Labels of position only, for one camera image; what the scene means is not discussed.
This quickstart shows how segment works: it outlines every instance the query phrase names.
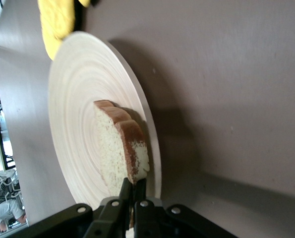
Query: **table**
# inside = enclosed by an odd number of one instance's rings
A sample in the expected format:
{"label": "table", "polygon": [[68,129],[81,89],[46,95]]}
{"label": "table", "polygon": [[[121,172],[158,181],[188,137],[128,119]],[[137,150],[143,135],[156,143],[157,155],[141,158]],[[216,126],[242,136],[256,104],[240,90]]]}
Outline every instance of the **table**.
{"label": "table", "polygon": [[[155,120],[165,206],[239,237],[295,237],[295,1],[102,0],[83,30],[107,39]],[[35,1],[0,17],[0,98],[35,223],[72,204],[53,147],[51,61]]]}

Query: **bread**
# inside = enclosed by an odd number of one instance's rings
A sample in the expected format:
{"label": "bread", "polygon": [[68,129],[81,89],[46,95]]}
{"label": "bread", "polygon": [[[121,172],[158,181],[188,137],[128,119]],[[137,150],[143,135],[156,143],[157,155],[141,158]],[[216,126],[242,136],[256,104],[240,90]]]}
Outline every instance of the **bread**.
{"label": "bread", "polygon": [[147,176],[149,159],[142,129],[123,109],[108,100],[94,102],[101,174],[117,196],[123,179],[132,184]]}

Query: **person's arm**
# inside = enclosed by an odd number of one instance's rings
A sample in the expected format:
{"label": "person's arm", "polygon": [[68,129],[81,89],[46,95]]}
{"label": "person's arm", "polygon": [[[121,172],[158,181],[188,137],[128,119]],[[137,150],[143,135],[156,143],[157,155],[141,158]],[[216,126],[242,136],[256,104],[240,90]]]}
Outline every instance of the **person's arm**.
{"label": "person's arm", "polygon": [[0,222],[0,231],[1,232],[5,232],[6,231],[6,225],[5,225],[4,221],[1,221]]}

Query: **yellow object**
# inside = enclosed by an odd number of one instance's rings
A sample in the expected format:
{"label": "yellow object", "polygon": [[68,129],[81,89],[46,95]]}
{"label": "yellow object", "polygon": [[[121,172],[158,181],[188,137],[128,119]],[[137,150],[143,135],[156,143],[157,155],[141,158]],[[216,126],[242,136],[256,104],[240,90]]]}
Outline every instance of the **yellow object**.
{"label": "yellow object", "polygon": [[[90,0],[79,0],[87,7]],[[74,0],[38,0],[43,40],[48,56],[54,60],[63,41],[74,30]]]}

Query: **round plate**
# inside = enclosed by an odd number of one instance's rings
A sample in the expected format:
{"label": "round plate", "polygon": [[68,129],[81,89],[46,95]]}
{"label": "round plate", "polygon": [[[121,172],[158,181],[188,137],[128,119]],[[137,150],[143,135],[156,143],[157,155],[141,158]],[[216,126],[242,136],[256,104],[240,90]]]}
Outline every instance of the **round plate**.
{"label": "round plate", "polygon": [[77,203],[96,209],[109,191],[101,177],[93,102],[129,109],[147,137],[147,195],[161,195],[161,158],[144,92],[124,58],[108,42],[75,32],[65,39],[49,75],[49,118],[58,161]]}

